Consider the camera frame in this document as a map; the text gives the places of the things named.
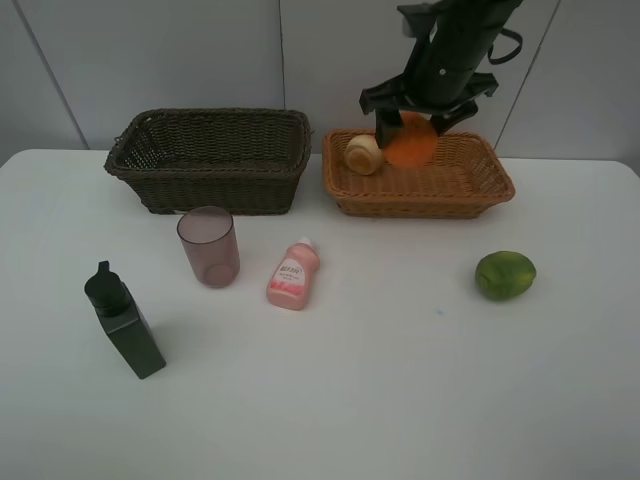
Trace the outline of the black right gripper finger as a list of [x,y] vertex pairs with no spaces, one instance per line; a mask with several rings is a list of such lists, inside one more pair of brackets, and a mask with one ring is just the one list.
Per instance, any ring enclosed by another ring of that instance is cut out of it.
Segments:
[[430,123],[438,136],[444,135],[461,122],[472,118],[477,114],[475,102],[465,102],[457,108],[439,115],[432,115]]
[[380,149],[387,148],[403,129],[401,114],[395,109],[376,109],[375,139]]

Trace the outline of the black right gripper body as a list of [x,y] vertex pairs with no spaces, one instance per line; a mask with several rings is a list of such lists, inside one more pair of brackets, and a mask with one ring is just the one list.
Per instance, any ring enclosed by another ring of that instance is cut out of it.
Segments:
[[403,75],[398,75],[375,87],[364,89],[359,104],[364,114],[374,110],[401,110],[430,114],[445,119],[453,119],[477,107],[475,101],[485,95],[491,97],[498,88],[493,74],[473,73],[452,99],[445,99],[444,90],[432,90],[430,98],[411,92]]

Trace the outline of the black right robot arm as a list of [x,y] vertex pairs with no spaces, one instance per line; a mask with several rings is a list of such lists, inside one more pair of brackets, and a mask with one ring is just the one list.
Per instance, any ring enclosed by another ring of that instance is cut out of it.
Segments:
[[401,132],[403,112],[430,116],[442,135],[478,112],[476,99],[498,88],[491,73],[479,73],[483,60],[500,65],[522,50],[521,34],[505,27],[520,0],[447,0],[400,5],[415,40],[403,72],[364,89],[359,103],[376,116],[375,139],[382,148]]

